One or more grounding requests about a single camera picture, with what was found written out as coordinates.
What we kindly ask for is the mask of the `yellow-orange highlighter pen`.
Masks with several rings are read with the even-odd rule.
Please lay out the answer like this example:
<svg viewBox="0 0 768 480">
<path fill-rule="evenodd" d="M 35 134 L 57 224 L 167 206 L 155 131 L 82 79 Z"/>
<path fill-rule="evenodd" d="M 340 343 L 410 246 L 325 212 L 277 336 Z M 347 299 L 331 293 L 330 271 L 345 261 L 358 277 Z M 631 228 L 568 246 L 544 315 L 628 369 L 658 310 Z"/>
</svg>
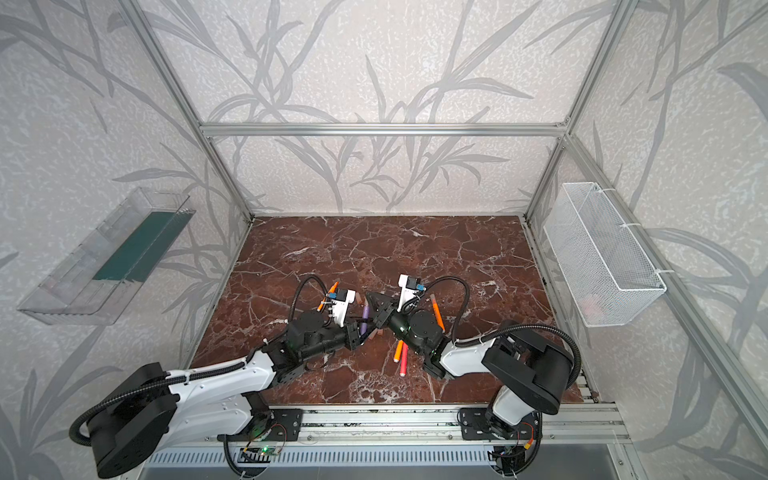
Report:
<svg viewBox="0 0 768 480">
<path fill-rule="evenodd" d="M 399 363 L 401 361 L 404 347 L 405 347 L 405 343 L 402 340 L 400 340 L 397 344 L 396 351 L 393 357 L 393 360 L 395 363 Z"/>
</svg>

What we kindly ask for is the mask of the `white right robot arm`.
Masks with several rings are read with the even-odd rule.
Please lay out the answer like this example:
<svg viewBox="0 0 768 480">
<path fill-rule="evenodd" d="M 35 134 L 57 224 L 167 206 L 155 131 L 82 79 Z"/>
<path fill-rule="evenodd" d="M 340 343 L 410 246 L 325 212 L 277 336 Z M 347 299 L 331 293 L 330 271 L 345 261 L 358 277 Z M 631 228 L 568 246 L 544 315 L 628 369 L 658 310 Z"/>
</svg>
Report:
<svg viewBox="0 0 768 480">
<path fill-rule="evenodd" d="M 509 324 L 479 337 L 451 340 L 425 311 L 405 312 L 398 301 L 380 293 L 366 295 L 372 323 L 389 328 L 423 359 L 423 368 L 438 379 L 487 373 L 501 382 L 490 415 L 508 425 L 534 412 L 555 415 L 564 393 L 581 371 L 576 342 L 545 324 Z"/>
</svg>

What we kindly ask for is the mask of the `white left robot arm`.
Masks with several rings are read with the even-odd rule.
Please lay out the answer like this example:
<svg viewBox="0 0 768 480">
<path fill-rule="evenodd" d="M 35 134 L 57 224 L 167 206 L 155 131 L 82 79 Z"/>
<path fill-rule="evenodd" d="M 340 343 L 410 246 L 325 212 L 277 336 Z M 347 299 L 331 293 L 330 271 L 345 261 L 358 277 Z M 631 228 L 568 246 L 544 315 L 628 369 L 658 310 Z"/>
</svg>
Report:
<svg viewBox="0 0 768 480">
<path fill-rule="evenodd" d="M 366 335 L 360 319 L 342 325 L 316 310 L 248 355 L 190 370 L 166 371 L 157 362 L 137 369 L 73 422 L 70 437 L 91 448 L 97 474 L 118 477 L 156 450 L 204 437 L 237 436 L 254 426 L 259 392 L 303 375 L 313 359 L 354 350 Z"/>
</svg>

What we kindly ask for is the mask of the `purple highlighter pen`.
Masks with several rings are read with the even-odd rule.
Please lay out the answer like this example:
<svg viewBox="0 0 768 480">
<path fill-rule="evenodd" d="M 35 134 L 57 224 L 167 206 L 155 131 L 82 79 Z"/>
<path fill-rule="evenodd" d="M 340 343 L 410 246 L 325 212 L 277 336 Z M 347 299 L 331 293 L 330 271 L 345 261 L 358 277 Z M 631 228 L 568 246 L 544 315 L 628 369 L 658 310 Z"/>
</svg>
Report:
<svg viewBox="0 0 768 480">
<path fill-rule="evenodd" d="M 362 320 L 359 322 L 359 333 L 360 335 L 365 335 L 367 333 L 368 327 L 367 327 L 367 320 L 370 315 L 370 306 L 368 303 L 365 303 L 363 305 L 363 311 L 361 318 Z"/>
</svg>

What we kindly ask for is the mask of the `orange highlighter pen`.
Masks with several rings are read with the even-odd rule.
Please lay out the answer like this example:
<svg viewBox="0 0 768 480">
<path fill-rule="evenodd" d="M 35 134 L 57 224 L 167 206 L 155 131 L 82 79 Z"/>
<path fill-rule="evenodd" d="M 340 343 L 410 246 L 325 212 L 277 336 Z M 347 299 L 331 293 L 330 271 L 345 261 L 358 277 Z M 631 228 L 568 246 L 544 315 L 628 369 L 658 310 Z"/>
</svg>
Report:
<svg viewBox="0 0 768 480">
<path fill-rule="evenodd" d="M 325 308 L 325 305 L 328 303 L 330 299 L 332 299 L 336 293 L 336 290 L 338 289 L 339 282 L 335 282 L 330 289 L 325 293 L 324 298 L 321 300 L 320 304 L 317 307 L 318 312 L 322 312 Z"/>
<path fill-rule="evenodd" d="M 444 324 L 443 317 L 442 317 L 442 314 L 440 312 L 439 305 L 438 305 L 438 302 L 437 302 L 435 294 L 430 294 L 430 301 L 431 301 L 431 305 L 432 305 L 432 309 L 433 309 L 433 313 L 435 315 L 435 319 L 436 319 L 437 325 L 441 328 L 442 332 L 445 333 L 445 331 L 446 331 L 445 324 Z"/>
</svg>

